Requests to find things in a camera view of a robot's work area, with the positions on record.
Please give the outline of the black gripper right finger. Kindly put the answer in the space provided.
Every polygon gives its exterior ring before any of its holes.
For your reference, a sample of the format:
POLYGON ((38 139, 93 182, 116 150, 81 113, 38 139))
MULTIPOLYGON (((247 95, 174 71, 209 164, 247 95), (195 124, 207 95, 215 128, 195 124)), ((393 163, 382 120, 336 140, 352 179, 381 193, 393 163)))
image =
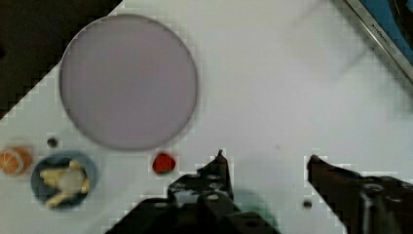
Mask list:
POLYGON ((363 176, 313 155, 308 181, 348 234, 413 234, 413 189, 392 176, 363 176))

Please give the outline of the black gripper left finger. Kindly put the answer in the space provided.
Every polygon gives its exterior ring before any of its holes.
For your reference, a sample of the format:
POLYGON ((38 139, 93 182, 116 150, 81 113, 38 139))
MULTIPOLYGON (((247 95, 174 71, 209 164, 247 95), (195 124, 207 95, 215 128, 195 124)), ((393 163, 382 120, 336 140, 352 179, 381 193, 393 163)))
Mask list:
POLYGON ((219 152, 194 174, 181 176, 165 198, 141 201, 104 234, 281 234, 234 202, 227 159, 219 152))

